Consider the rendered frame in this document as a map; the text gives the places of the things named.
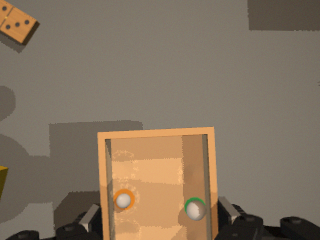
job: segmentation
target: yellow object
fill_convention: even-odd
[[[4,183],[6,181],[7,173],[8,168],[0,166],[0,199],[4,188]]]

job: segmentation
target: white egg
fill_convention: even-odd
[[[198,200],[191,201],[187,206],[187,215],[190,219],[199,221],[206,215],[206,207]]]
[[[122,193],[117,197],[116,203],[120,208],[127,208],[131,203],[131,198],[128,194]]]

